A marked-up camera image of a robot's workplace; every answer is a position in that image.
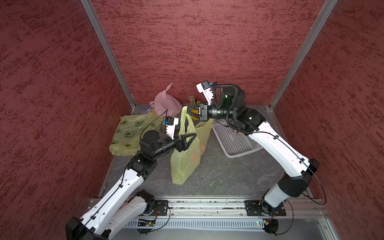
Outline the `pink plastic bag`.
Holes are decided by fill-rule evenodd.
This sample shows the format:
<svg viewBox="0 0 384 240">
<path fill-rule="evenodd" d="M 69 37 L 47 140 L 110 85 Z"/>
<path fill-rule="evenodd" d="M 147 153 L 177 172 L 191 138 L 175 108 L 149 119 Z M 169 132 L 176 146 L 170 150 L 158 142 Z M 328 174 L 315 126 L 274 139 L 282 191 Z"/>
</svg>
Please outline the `pink plastic bag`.
<svg viewBox="0 0 384 240">
<path fill-rule="evenodd" d="M 182 112 L 183 106 L 181 103 L 174 98 L 172 95 L 168 94 L 167 91 L 171 88 L 173 83 L 170 83 L 165 90 L 159 92 L 153 101 L 149 105 L 154 109 L 155 113 L 160 116 L 165 111 L 168 116 L 176 117 Z"/>
</svg>

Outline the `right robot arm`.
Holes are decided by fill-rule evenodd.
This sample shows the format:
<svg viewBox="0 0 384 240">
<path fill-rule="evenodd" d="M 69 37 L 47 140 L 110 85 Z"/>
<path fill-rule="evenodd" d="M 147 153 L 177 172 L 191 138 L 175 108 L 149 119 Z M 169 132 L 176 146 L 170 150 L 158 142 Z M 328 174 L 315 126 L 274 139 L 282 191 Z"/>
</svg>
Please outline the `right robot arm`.
<svg viewBox="0 0 384 240">
<path fill-rule="evenodd" d="M 245 92 L 239 86 L 204 82 L 196 87 L 207 103 L 188 107 L 188 114 L 201 122 L 225 120 L 229 128 L 257 142 L 284 169 L 283 177 L 260 200 L 259 209 L 264 216 L 274 215 L 286 199 L 297 198 L 308 188 L 319 162 L 296 151 L 278 135 L 261 113 L 248 108 Z"/>
</svg>

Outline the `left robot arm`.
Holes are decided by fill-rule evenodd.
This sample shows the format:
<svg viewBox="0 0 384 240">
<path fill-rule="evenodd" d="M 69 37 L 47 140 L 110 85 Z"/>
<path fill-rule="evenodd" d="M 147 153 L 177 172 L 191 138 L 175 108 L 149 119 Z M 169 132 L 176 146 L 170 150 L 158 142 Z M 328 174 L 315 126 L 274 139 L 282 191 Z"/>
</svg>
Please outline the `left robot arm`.
<svg viewBox="0 0 384 240">
<path fill-rule="evenodd" d="M 146 191 L 133 193 L 158 165 L 157 158 L 176 150 L 186 151 L 195 141 L 195 133 L 179 138 L 160 138 L 159 132 L 148 131 L 140 140 L 140 150 L 125 167 L 122 176 L 108 193 L 81 218 L 66 224 L 68 240 L 110 240 L 134 218 L 155 210 L 155 197 Z"/>
</svg>

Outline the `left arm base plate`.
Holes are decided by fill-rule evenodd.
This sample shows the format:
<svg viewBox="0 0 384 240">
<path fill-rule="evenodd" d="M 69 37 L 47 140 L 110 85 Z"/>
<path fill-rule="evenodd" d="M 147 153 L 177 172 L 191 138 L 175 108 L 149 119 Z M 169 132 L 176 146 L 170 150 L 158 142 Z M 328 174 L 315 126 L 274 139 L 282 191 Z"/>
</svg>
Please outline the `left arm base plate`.
<svg viewBox="0 0 384 240">
<path fill-rule="evenodd" d="M 154 200 L 140 216 L 149 216 L 150 218 L 169 215 L 168 200 Z"/>
</svg>

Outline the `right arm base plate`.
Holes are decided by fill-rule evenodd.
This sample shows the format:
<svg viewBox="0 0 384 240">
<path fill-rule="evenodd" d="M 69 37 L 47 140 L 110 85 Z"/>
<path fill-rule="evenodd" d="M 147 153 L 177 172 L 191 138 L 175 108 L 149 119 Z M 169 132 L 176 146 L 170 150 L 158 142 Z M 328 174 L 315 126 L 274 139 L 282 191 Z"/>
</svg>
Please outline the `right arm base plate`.
<svg viewBox="0 0 384 240">
<path fill-rule="evenodd" d="M 249 217 L 285 217 L 287 215 L 284 204 L 280 203 L 277 207 L 271 207 L 265 201 L 246 200 L 245 209 Z"/>
</svg>

